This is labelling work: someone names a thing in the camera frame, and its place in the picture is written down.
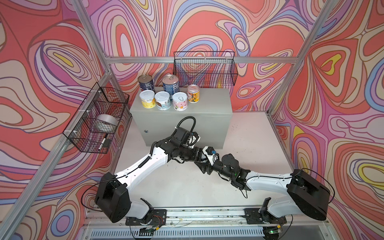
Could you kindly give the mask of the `small white can pull tab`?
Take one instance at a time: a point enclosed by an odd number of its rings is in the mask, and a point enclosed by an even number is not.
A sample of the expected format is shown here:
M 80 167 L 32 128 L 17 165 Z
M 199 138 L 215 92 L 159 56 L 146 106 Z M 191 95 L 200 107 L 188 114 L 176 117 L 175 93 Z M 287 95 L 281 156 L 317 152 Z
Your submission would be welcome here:
M 175 93 L 173 94 L 172 100 L 176 111 L 184 111 L 188 108 L 188 96 L 186 93 Z

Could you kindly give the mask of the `small pink can silver lid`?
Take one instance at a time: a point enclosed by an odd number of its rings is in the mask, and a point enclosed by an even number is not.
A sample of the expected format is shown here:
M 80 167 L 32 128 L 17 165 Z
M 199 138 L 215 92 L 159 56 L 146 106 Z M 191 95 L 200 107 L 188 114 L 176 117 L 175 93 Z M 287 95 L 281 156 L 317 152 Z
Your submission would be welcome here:
M 187 87 L 187 96 L 189 103 L 197 103 L 200 100 L 200 87 L 197 85 L 189 85 Z

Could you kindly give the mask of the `small white can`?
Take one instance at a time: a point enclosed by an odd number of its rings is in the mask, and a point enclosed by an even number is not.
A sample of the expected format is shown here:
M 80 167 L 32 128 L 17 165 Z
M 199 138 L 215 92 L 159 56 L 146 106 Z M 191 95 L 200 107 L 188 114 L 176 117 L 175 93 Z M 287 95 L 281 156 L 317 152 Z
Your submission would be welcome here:
M 155 101 L 156 107 L 161 111 L 168 110 L 171 107 L 170 94 L 168 92 L 160 91 L 156 93 Z

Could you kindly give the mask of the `small yellow can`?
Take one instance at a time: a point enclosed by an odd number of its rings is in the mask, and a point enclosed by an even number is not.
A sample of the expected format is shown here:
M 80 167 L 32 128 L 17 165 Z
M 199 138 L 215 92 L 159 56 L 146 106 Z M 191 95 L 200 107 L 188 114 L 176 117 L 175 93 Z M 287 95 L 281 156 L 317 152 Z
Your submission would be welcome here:
M 145 109 L 152 109 L 156 105 L 155 92 L 152 90 L 145 90 L 139 94 L 141 103 Z

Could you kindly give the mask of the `tall light blue can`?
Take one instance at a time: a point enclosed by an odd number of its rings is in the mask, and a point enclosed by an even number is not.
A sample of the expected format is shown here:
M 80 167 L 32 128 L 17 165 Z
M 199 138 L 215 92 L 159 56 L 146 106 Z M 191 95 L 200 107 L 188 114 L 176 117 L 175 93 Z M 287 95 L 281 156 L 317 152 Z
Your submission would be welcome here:
M 170 94 L 170 98 L 180 91 L 179 78 L 173 74 L 167 74 L 162 78 L 164 91 Z

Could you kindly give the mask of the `tall dark blue can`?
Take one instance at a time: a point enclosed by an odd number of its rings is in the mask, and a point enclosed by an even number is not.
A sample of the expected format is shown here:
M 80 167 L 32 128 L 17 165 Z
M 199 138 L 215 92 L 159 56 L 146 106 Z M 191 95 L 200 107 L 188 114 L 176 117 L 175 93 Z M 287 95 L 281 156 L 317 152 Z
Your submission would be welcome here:
M 138 82 L 140 85 L 140 89 L 142 91 L 146 91 L 146 90 L 154 91 L 155 90 L 155 83 L 154 83 L 153 77 L 151 75 L 139 76 Z

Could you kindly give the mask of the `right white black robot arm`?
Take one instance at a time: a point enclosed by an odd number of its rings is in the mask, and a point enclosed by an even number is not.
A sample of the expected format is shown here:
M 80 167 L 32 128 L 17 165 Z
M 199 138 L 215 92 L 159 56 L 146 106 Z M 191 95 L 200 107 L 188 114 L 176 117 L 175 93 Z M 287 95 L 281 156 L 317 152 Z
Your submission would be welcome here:
M 244 197 L 250 191 L 282 194 L 265 198 L 257 216 L 266 224 L 277 223 L 287 215 L 306 215 L 324 221 L 327 218 L 330 190 L 304 170 L 291 174 L 271 175 L 243 169 L 232 154 L 219 156 L 213 147 L 194 148 L 194 162 L 202 173 L 219 177 L 240 190 Z

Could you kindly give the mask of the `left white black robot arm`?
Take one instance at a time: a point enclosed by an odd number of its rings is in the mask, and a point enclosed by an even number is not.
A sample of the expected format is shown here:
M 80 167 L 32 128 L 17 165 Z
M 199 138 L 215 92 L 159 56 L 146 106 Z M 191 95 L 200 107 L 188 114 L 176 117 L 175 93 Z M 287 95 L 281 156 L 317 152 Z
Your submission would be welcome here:
M 123 218 L 134 218 L 144 225 L 150 223 L 154 218 L 154 208 L 145 199 L 139 202 L 131 200 L 130 191 L 154 170 L 170 161 L 179 164 L 201 161 L 202 151 L 195 146 L 200 136 L 194 127 L 190 130 L 182 128 L 181 124 L 186 120 L 195 122 L 196 118 L 187 116 L 181 119 L 169 137 L 153 142 L 149 153 L 129 168 L 116 174 L 103 175 L 95 203 L 112 223 Z

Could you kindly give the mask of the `grey tape roll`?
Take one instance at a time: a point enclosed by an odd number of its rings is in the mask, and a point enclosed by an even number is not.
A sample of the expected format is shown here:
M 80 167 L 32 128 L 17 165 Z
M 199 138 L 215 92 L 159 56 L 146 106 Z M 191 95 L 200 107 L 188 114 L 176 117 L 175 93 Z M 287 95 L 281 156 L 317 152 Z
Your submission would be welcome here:
M 95 121 L 95 129 L 101 133 L 113 134 L 116 131 L 119 121 L 108 114 L 100 114 Z

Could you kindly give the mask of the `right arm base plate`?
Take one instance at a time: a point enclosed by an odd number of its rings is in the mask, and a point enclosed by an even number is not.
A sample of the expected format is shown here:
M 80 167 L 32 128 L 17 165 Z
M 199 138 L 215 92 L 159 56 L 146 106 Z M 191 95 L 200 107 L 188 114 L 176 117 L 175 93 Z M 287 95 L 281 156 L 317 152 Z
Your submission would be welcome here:
M 247 224 L 275 224 L 284 225 L 287 223 L 286 217 L 277 218 L 270 214 L 267 210 L 259 208 L 247 208 L 244 209 L 244 218 L 247 220 Z

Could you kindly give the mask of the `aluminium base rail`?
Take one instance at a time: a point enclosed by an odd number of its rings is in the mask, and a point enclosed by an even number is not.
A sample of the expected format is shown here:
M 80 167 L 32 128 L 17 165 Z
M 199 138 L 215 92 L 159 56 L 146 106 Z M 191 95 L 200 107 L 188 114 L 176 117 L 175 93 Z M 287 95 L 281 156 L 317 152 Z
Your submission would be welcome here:
M 126 226 L 126 219 L 111 223 L 92 213 L 79 240 L 336 240 L 328 221 L 304 215 L 287 216 L 284 225 L 247 224 L 247 208 L 255 206 L 167 208 L 163 226 Z

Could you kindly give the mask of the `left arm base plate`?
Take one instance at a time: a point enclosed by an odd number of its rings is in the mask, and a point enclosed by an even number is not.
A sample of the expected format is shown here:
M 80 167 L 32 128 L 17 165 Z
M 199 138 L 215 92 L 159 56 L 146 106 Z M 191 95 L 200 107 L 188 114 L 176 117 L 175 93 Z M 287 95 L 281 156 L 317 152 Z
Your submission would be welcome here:
M 167 210 L 166 209 L 154 209 L 142 218 L 129 217 L 126 219 L 126 226 L 163 226 L 166 224 Z

